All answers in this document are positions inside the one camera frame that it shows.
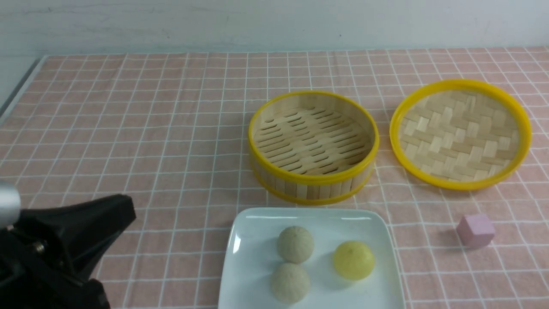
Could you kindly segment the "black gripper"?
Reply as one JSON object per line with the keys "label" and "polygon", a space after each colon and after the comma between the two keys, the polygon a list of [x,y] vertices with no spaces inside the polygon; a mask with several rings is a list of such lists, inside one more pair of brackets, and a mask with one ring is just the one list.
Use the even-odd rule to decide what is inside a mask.
{"label": "black gripper", "polygon": [[55,209],[22,209],[1,224],[3,309],[109,309],[91,277],[102,256],[135,221],[129,195]]}

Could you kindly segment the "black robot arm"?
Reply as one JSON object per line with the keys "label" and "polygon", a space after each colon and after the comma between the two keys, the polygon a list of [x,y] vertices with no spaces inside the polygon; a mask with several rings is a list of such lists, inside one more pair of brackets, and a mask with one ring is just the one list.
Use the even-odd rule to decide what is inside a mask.
{"label": "black robot arm", "polygon": [[17,188],[1,182],[1,307],[109,309],[103,284],[91,274],[135,219],[129,195],[23,209]]}

